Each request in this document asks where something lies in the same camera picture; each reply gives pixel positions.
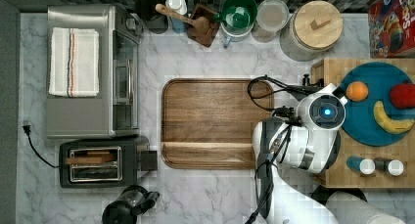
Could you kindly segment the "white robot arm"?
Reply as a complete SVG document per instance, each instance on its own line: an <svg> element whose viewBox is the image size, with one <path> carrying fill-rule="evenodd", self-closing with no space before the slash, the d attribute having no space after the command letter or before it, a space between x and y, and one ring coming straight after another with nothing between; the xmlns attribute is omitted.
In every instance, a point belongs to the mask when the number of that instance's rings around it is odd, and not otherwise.
<svg viewBox="0 0 415 224"><path fill-rule="evenodd" d="M346 119L346 97L332 83L304 97L292 117L272 116L253 134L256 205L252 217L267 224L338 224L323 204L290 186L281 164L318 174L329 165Z"/></svg>

